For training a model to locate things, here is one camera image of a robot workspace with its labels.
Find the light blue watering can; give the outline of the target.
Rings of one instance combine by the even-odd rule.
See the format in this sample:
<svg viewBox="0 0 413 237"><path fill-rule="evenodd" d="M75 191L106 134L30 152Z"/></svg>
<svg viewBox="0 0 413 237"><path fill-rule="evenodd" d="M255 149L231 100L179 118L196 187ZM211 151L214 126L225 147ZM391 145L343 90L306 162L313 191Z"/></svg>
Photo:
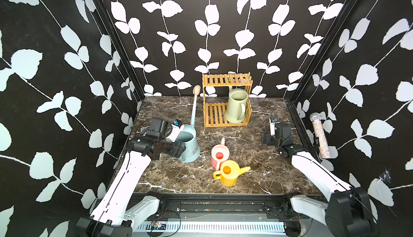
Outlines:
<svg viewBox="0 0 413 237"><path fill-rule="evenodd" d="M197 160L201 152L195 130L196 104L200 91L200 85L196 85L193 89L194 101L191 112L190 124L184 125L183 131L178 135L177 138L178 141L183 142L186 146L186 150L182 153L180 157L180 161L182 161L183 163L194 162L195 160Z"/></svg>

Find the sage green watering can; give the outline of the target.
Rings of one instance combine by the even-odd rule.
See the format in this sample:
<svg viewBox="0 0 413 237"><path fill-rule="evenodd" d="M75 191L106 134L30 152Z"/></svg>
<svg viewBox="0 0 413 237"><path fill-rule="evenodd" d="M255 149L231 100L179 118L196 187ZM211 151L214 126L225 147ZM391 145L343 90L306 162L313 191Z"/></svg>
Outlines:
<svg viewBox="0 0 413 237"><path fill-rule="evenodd" d="M248 93L242 88L231 88L224 117L228 122L240 124L245 120Z"/></svg>

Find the pink watering can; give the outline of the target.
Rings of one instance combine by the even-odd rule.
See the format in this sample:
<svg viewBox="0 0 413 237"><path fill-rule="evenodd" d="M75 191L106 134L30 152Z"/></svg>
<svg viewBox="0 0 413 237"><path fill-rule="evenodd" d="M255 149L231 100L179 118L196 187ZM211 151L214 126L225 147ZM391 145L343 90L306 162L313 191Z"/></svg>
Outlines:
<svg viewBox="0 0 413 237"><path fill-rule="evenodd" d="M217 171L220 170L220 166L223 162L228 160L230 151L225 145L225 138L222 138L220 144L215 145L211 150L211 164Z"/></svg>

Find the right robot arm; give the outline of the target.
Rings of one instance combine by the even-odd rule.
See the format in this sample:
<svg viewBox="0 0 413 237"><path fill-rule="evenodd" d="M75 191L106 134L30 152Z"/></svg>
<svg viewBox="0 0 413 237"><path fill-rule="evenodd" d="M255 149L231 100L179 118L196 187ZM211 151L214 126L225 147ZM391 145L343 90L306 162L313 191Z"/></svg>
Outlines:
<svg viewBox="0 0 413 237"><path fill-rule="evenodd" d="M325 225L335 237L377 237L379 226L373 215L368 193L352 187L323 167L302 145L294 144L291 127L270 122L270 130L261 133L261 142L274 146L323 194L325 202L306 195L294 195L285 202L286 211L304 214Z"/></svg>

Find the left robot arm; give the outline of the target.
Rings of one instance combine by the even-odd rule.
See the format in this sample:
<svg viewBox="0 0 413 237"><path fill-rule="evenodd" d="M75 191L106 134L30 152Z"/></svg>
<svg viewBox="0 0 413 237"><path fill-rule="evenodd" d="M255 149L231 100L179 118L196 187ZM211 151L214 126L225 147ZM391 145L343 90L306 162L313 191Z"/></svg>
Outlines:
<svg viewBox="0 0 413 237"><path fill-rule="evenodd" d="M78 237L130 237L149 216L159 210L160 198L146 195L128 208L143 172L161 153L179 158L186 145L177 140L183 131L182 121L152 118L151 124L128 143L123 164L109 190L90 216L76 224Z"/></svg>

